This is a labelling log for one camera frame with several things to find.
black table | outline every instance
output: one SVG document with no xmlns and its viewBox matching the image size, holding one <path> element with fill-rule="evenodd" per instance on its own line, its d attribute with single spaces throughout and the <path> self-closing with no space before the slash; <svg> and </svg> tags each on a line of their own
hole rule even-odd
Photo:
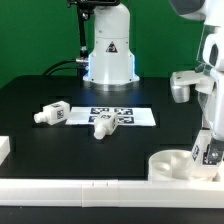
<svg viewBox="0 0 224 224">
<path fill-rule="evenodd" d="M 0 136 L 11 152 L 0 178 L 146 180 L 148 159 L 160 150 L 191 150 L 201 127 L 197 94 L 175 104 L 166 78 L 144 78 L 140 87 L 102 92 L 77 77 L 22 76 L 0 90 Z M 42 107 L 64 100 L 71 106 L 151 107 L 155 127 L 119 126 L 98 141 L 90 125 L 36 124 Z M 1 223 L 218 223 L 218 209 L 1 207 Z"/>
</svg>

label on bottle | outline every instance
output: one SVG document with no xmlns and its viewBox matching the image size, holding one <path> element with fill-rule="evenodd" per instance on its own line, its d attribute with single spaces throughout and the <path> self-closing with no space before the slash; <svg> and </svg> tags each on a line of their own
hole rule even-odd
<svg viewBox="0 0 224 224">
<path fill-rule="evenodd" d="M 52 104 L 51 106 L 54 107 L 54 108 L 61 107 L 61 105 L 58 104 L 58 103 L 56 103 L 56 104 Z"/>
<path fill-rule="evenodd" d="M 57 111 L 57 119 L 61 119 L 64 117 L 64 110 Z"/>
<path fill-rule="evenodd" d="M 111 115 L 102 115 L 100 118 L 110 119 L 111 118 Z"/>
</svg>

black cable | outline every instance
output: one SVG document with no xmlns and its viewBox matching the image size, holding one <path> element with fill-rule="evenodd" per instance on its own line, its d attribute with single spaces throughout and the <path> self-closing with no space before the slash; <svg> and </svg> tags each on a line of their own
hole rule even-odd
<svg viewBox="0 0 224 224">
<path fill-rule="evenodd" d="M 132 0 L 129 0 L 129 2 L 128 2 L 128 9 L 130 9 L 131 4 L 132 4 Z"/>
<path fill-rule="evenodd" d="M 57 72 L 57 71 L 61 71 L 61 70 L 71 70 L 71 69 L 78 69 L 78 67 L 63 67 L 63 68 L 55 68 L 53 70 L 51 70 L 49 73 L 47 73 L 46 76 L 51 76 L 53 73 Z"/>
<path fill-rule="evenodd" d="M 75 59 L 70 59 L 70 60 L 65 60 L 65 61 L 61 61 L 58 62 L 54 65 L 52 65 L 51 67 L 49 67 L 46 71 L 44 71 L 44 73 L 42 74 L 43 76 L 47 76 L 49 72 L 51 72 L 52 70 L 54 70 L 55 68 L 61 66 L 61 65 L 65 65 L 65 64 L 69 64 L 69 63 L 74 63 L 76 62 Z"/>
</svg>

green wall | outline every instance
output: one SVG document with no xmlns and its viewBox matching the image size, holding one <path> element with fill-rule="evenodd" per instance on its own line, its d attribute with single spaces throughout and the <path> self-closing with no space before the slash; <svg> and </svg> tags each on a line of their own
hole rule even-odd
<svg viewBox="0 0 224 224">
<path fill-rule="evenodd" d="M 168 77 L 197 64 L 201 23 L 178 17 L 168 0 L 132 0 L 130 12 L 137 74 Z M 93 19 L 86 28 L 92 49 Z M 76 8 L 67 9 L 66 0 L 1 0 L 0 87 L 16 76 L 40 75 L 52 64 L 78 55 Z"/>
</svg>

small bottle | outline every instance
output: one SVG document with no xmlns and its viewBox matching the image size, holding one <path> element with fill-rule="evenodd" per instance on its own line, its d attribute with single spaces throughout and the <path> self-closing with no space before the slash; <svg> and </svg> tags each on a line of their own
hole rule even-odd
<svg viewBox="0 0 224 224">
<path fill-rule="evenodd" d="M 96 139 L 102 139 L 105 135 L 112 135 L 118 125 L 117 113 L 113 112 L 102 112 L 94 120 Z"/>
<path fill-rule="evenodd" d="M 70 105 L 60 101 L 43 107 L 43 112 L 34 115 L 36 123 L 47 122 L 50 125 L 59 123 L 68 118 L 70 114 Z"/>
</svg>

